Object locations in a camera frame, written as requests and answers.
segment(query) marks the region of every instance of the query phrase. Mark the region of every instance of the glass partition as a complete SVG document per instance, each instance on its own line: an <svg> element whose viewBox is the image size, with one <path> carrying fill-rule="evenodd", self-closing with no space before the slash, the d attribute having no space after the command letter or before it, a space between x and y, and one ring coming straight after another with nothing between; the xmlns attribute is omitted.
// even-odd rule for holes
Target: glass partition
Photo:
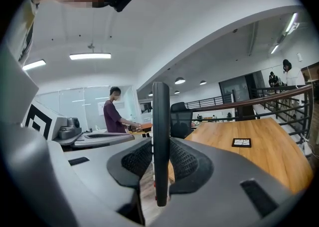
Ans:
<svg viewBox="0 0 319 227"><path fill-rule="evenodd" d="M89 129L106 129L103 106L109 99L109 94L110 87L84 88L84 107Z"/></svg>
<svg viewBox="0 0 319 227"><path fill-rule="evenodd" d="M41 94L36 100L45 105L47 108L61 113L59 108L59 92Z"/></svg>
<svg viewBox="0 0 319 227"><path fill-rule="evenodd" d="M66 116L77 117L83 131L104 130L103 107L109 99L110 86L86 87L37 95L34 99ZM121 100L113 104L121 117L139 122L132 86L120 87Z"/></svg>
<svg viewBox="0 0 319 227"><path fill-rule="evenodd" d="M85 104L83 88L59 91L59 112L66 117L77 117L83 131L88 130Z"/></svg>

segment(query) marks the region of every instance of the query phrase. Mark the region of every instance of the black square coaster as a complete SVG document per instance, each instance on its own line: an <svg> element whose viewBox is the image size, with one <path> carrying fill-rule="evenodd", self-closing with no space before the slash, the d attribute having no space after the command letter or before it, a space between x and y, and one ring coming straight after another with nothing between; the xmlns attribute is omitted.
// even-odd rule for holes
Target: black square coaster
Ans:
<svg viewBox="0 0 319 227"><path fill-rule="evenodd" d="M251 147L250 138L234 138L232 145L233 147Z"/></svg>

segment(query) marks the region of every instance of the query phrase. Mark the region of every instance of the wooden table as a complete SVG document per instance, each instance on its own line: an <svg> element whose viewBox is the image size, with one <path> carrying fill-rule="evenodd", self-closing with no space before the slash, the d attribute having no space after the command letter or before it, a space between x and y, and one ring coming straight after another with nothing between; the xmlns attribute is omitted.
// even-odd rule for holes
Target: wooden table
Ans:
<svg viewBox="0 0 319 227"><path fill-rule="evenodd" d="M129 131L129 134L132 134L132 135L142 135L142 137L150 137L150 131L138 131L138 132L132 132L132 131Z"/></svg>
<svg viewBox="0 0 319 227"><path fill-rule="evenodd" d="M234 138L251 138L252 147L232 147ZM311 167L299 147L272 118L206 122L186 139L244 156L293 193L306 188L313 178ZM168 175L174 180L171 163Z"/></svg>

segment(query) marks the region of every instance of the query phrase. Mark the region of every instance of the black office chair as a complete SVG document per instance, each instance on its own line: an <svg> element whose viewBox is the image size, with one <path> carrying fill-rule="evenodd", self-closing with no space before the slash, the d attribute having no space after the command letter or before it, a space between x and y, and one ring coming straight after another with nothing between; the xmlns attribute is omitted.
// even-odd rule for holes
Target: black office chair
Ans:
<svg viewBox="0 0 319 227"><path fill-rule="evenodd" d="M192 133L191 120L193 111L185 107L184 102L179 102L170 107L170 135L172 137L186 138Z"/></svg>

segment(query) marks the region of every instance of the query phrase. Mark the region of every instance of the white jacket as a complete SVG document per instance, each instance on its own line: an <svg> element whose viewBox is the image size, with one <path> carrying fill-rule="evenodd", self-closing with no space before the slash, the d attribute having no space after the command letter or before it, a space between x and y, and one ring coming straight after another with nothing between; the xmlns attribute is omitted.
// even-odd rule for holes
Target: white jacket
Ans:
<svg viewBox="0 0 319 227"><path fill-rule="evenodd" d="M286 81L287 81L287 86L300 86L300 85L306 84L303 73L301 72L301 69L297 67L292 68L291 70L287 72ZM304 94L296 95L296 96L293 96L292 98L301 100L301 101L305 100Z"/></svg>

